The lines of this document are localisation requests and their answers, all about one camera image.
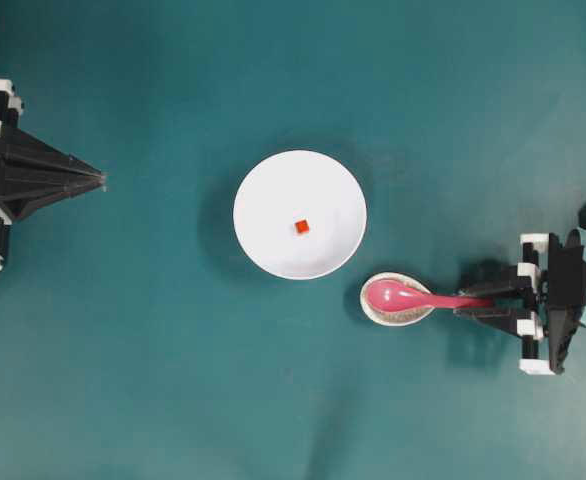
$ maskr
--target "green surface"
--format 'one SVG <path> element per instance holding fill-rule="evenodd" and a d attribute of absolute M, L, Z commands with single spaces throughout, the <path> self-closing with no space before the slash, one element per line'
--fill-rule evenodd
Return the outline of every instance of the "green surface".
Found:
<path fill-rule="evenodd" d="M 586 478 L 586 331 L 527 377 L 515 339 L 357 300 L 382 270 L 453 291 L 576 224 L 586 0 L 0 0 L 0 76 L 25 130 L 109 173 L 14 228 L 0 479 Z M 292 148 L 369 207 L 309 282 L 232 230 L 243 175 Z"/>

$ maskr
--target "pink spoon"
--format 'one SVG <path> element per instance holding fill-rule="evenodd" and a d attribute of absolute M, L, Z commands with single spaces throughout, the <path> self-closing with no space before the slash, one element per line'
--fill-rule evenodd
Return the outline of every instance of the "pink spoon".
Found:
<path fill-rule="evenodd" d="M 412 308 L 492 307 L 493 300 L 475 297 L 448 297 L 420 292 L 391 279 L 376 280 L 366 288 L 366 300 L 375 310 L 396 313 Z"/>

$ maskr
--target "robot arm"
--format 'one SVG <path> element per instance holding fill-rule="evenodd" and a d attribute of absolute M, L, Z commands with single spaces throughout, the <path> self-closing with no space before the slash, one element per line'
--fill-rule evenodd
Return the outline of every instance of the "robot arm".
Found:
<path fill-rule="evenodd" d="M 530 375 L 564 372 L 568 348 L 578 328 L 586 327 L 586 230 L 576 228 L 562 245 L 555 234 L 520 237 L 522 262 L 498 278 L 462 290 L 463 295 L 511 298 L 520 307 L 458 309 L 493 328 L 521 338 L 519 367 Z M 548 269 L 541 271 L 539 256 L 548 254 Z M 546 311 L 546 324 L 539 310 Z M 548 360 L 539 358 L 539 345 L 548 341 Z"/>
<path fill-rule="evenodd" d="M 104 184 L 104 175 L 17 127 L 24 111 L 10 80 L 0 79 L 0 271 L 14 222 Z"/>

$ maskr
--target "white plate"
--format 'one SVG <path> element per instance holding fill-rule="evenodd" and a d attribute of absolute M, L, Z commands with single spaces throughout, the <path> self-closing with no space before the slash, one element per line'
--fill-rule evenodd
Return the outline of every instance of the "white plate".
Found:
<path fill-rule="evenodd" d="M 306 220 L 307 233 L 295 223 Z M 278 153 L 246 176 L 235 196 L 235 234 L 259 267 L 278 277 L 309 280 L 341 267 L 366 229 L 357 180 L 317 152 Z"/>

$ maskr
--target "red cube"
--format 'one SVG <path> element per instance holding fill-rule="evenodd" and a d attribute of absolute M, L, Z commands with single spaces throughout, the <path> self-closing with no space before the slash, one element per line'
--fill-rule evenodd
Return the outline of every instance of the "red cube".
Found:
<path fill-rule="evenodd" d="M 306 220 L 300 220 L 299 222 L 295 222 L 295 228 L 297 229 L 297 233 L 302 235 L 309 231 L 309 224 Z"/>

